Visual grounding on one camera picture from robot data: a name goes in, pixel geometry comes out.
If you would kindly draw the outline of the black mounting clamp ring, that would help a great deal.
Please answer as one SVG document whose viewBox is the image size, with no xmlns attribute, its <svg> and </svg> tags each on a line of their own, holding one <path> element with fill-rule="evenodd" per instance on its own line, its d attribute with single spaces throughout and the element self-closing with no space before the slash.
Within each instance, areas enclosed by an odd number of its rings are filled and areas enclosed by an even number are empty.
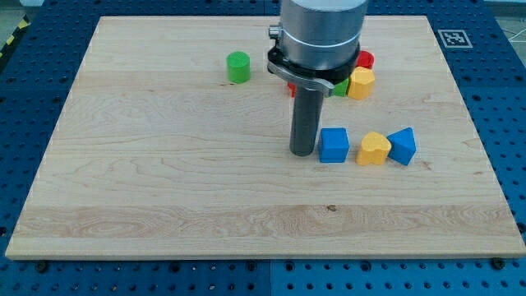
<svg viewBox="0 0 526 296">
<path fill-rule="evenodd" d="M 297 39 L 282 24 L 271 25 L 269 37 L 275 46 L 267 53 L 267 69 L 296 86 L 320 91 L 332 96 L 335 85 L 353 71 L 360 52 L 360 30 L 345 41 L 313 44 Z"/>
</svg>

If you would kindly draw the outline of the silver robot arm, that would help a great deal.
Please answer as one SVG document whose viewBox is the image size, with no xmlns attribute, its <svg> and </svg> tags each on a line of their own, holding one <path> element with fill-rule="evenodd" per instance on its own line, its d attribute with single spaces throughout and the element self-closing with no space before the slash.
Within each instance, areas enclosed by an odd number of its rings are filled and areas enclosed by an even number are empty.
<svg viewBox="0 0 526 296">
<path fill-rule="evenodd" d="M 314 151 L 323 101 L 356 66 L 368 3 L 284 0 L 269 27 L 267 70 L 296 86 L 289 149 L 297 156 Z"/>
</svg>

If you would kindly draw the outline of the dark grey cylindrical pointer rod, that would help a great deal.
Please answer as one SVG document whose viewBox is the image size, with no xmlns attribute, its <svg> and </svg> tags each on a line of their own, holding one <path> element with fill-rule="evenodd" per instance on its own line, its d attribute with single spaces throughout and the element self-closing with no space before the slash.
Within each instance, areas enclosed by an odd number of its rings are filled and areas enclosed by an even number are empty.
<svg viewBox="0 0 526 296">
<path fill-rule="evenodd" d="M 324 95 L 318 90 L 296 87 L 289 149 L 297 156 L 310 155 L 316 143 Z"/>
</svg>

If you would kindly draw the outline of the green block behind arm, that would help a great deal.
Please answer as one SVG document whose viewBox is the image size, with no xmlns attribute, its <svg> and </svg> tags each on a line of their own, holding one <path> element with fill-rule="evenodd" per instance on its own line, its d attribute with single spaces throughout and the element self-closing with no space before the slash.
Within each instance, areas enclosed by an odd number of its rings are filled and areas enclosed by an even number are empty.
<svg viewBox="0 0 526 296">
<path fill-rule="evenodd" d="M 348 84 L 349 84 L 348 78 L 346 78 L 345 80 L 341 81 L 338 84 L 335 84 L 335 87 L 333 90 L 333 96 L 345 97 L 348 92 Z"/>
</svg>

